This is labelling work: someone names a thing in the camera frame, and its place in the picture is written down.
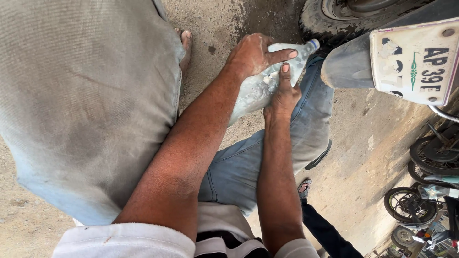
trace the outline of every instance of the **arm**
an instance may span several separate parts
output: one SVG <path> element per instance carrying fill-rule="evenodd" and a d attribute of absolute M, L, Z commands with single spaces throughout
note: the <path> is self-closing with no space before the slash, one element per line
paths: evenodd
<path fill-rule="evenodd" d="M 268 52 L 271 43 L 262 34 L 238 43 L 217 78 L 181 114 L 113 223 L 157 224 L 196 239 L 198 191 L 242 81 L 297 56 L 292 49 Z"/>
<path fill-rule="evenodd" d="M 290 117 L 301 97 L 290 85 L 290 67 L 280 69 L 280 84 L 264 109 L 263 160 L 257 185 L 258 214 L 266 248 L 274 256 L 286 243 L 305 238 L 300 199 L 291 161 Z"/>

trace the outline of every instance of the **dirt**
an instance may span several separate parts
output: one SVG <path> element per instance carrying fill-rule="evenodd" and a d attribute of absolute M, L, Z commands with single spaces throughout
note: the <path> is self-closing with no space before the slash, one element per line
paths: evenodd
<path fill-rule="evenodd" d="M 191 63 L 180 98 L 183 111 L 217 76 L 245 34 L 262 32 L 282 43 L 300 43 L 303 0 L 164 0 L 174 27 L 194 34 Z M 313 179 L 309 203 L 363 255 L 387 239 L 395 226 L 382 204 L 385 192 L 408 186 L 408 149 L 437 118 L 428 108 L 375 90 L 336 90 L 330 138 L 333 146 L 317 167 L 301 171 L 297 183 Z M 228 128 L 220 148 L 263 129 L 261 111 Z M 70 217 L 15 183 L 15 165 L 0 141 L 0 253 L 5 257 L 48 257 Z M 249 218 L 261 236 L 257 213 Z M 305 233 L 316 248 L 318 242 Z"/>

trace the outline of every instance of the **forearm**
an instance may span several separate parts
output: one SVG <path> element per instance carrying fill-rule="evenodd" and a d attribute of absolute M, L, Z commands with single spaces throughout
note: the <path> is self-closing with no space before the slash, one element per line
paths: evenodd
<path fill-rule="evenodd" d="M 263 242 L 273 255 L 287 242 L 304 238 L 291 161 L 290 116 L 265 117 L 257 201 Z"/>
<path fill-rule="evenodd" d="M 158 224 L 195 239 L 199 187 L 244 78 L 237 67 L 225 66 L 184 110 L 114 223 Z"/>

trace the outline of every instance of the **black pants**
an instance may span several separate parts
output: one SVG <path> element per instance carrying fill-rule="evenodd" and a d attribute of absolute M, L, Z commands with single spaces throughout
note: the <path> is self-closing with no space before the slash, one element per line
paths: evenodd
<path fill-rule="evenodd" d="M 332 224 L 308 204 L 306 198 L 301 199 L 301 209 L 304 225 L 332 258 L 363 258 L 351 243 L 344 240 Z"/>

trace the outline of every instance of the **fingernail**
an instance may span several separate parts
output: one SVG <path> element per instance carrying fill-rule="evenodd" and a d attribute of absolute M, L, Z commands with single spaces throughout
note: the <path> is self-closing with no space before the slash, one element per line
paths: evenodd
<path fill-rule="evenodd" d="M 286 73 L 288 72 L 288 69 L 290 68 L 290 65 L 289 64 L 283 64 L 282 65 L 282 72 Z"/>
<path fill-rule="evenodd" d="M 288 54 L 289 58 L 294 58 L 298 56 L 298 51 L 294 50 Z"/>

